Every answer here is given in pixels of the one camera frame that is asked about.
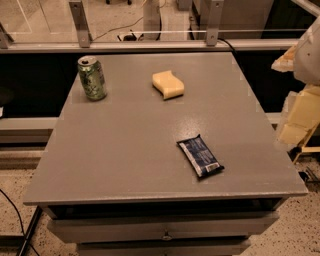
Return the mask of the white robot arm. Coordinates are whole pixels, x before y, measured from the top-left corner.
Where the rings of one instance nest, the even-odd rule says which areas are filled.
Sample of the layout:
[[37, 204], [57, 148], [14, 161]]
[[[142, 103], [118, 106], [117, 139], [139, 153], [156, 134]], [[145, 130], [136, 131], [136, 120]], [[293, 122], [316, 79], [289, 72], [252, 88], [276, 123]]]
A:
[[281, 57], [271, 65], [278, 72], [292, 72], [305, 84], [285, 99], [277, 140], [298, 145], [320, 122], [320, 17]]

